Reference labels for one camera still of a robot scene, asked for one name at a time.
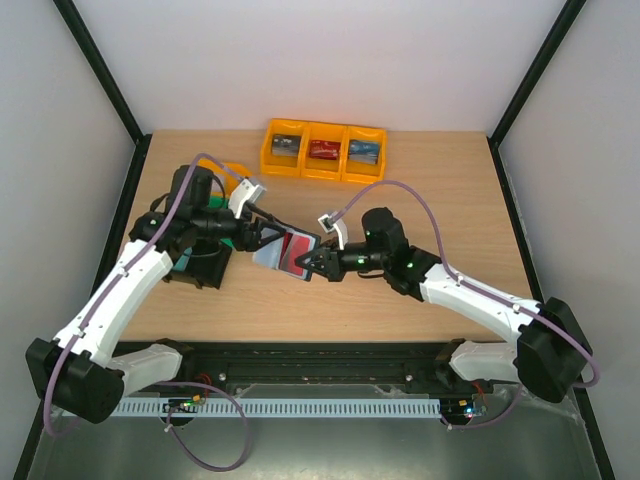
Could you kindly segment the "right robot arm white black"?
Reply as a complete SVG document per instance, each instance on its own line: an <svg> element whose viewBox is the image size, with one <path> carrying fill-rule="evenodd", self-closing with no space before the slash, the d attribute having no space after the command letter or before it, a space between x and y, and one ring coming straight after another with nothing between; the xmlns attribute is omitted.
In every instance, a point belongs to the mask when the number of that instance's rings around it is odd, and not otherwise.
<svg viewBox="0 0 640 480"><path fill-rule="evenodd" d="M592 349L569 305L509 295L468 279L443 259L409 243L387 208L361 219L364 239L349 242L342 222L337 236L298 256L298 267L340 282L349 272L378 271L397 293L452 310L491 330L498 343L464 340L436 367L436 379L455 392L469 381L519 382L538 398L558 403L576 386Z"/></svg>

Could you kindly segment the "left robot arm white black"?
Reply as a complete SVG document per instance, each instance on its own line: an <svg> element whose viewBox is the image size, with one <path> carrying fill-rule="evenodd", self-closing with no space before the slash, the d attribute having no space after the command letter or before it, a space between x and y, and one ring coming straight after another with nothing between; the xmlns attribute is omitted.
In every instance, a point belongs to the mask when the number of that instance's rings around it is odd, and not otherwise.
<svg viewBox="0 0 640 480"><path fill-rule="evenodd" d="M153 288L171 277L185 251L229 240L255 252L279 239L284 224L255 208L264 189L243 177L224 208L209 205L218 178L196 163L173 174L160 211L152 205L139 217L121 256L81 311L52 340L35 339L26 361L49 416L58 407L90 423L106 420L120 400L156 383L179 377L186 348L164 340L116 356L126 326Z"/></svg>

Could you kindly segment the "black leather card holder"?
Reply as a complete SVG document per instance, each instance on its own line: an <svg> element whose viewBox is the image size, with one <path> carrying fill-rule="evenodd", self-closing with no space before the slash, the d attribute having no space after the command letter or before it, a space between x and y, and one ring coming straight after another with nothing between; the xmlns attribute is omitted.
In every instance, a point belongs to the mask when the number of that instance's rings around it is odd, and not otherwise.
<svg viewBox="0 0 640 480"><path fill-rule="evenodd" d="M317 248L320 243L319 235L303 230L285 227L280 232L274 228L266 228L261 233L261 247L253 253L252 261L308 282L312 273L297 266L295 260Z"/></svg>

